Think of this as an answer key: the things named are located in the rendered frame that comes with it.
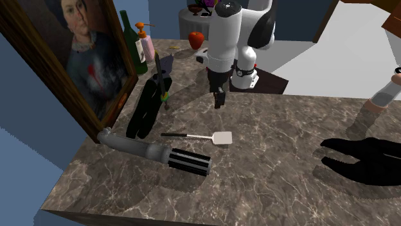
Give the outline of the red apple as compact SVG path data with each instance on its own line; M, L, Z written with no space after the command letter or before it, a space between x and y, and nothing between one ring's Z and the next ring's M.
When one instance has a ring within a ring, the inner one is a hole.
M193 31L188 35L188 41L192 49L197 50L204 42L204 35L201 32Z

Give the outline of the grey-blue pointed object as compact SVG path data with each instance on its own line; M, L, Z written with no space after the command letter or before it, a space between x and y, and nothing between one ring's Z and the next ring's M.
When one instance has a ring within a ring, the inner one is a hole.
M154 62L160 65L162 70L163 78L168 78L172 72L172 65L174 62L174 57L172 55L165 56L163 58L155 59Z

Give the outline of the dark robot stand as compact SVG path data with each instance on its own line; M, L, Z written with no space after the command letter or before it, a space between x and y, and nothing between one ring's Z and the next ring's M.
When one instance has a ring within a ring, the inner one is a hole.
M283 94L288 80L268 73L257 67L254 68L259 76L256 85L252 89L238 89L229 82L230 92L248 92L248 93L260 93L260 94Z

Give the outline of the round white-clothed table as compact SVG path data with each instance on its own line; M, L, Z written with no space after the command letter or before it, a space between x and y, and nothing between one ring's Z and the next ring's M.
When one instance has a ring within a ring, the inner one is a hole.
M206 12L203 9L198 15L193 15L188 9L189 4L194 4L195 0L186 0L186 6L180 10L179 18L179 36L181 40L187 40L188 35L193 31L199 31L208 40L209 22L211 17L201 17L201 13Z

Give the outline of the black forked object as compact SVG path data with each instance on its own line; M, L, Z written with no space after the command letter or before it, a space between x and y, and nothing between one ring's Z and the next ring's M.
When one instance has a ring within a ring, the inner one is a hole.
M137 107L128 123L126 136L144 139L152 130L162 105L158 75L151 76L143 87Z

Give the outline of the pink soap dispenser orange pump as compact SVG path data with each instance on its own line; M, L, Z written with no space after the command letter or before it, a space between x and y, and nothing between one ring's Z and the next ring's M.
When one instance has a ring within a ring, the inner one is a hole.
M135 27L139 30L138 35L143 46L146 62L151 62L155 56L155 49L150 35L144 30L145 26L153 26L153 24L144 24L142 22L135 23Z

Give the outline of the green wine bottle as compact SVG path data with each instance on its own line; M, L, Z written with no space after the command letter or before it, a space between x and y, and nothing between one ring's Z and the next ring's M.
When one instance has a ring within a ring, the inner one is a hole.
M120 15L124 26L123 34L127 43L127 47L130 51L136 73L145 74L148 71L148 67L140 37L132 29L127 12L125 10L120 10Z

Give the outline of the framed portrait painting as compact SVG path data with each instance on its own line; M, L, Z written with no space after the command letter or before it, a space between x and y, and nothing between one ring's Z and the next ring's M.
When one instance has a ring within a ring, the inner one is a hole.
M113 126L138 81L113 0L0 0L0 32L94 142Z

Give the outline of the grey bottle with tan bands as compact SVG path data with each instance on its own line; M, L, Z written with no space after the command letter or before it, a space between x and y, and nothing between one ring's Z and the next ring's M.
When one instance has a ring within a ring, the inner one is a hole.
M364 107L371 112L380 113L401 93L401 67L395 69L390 82L368 99Z

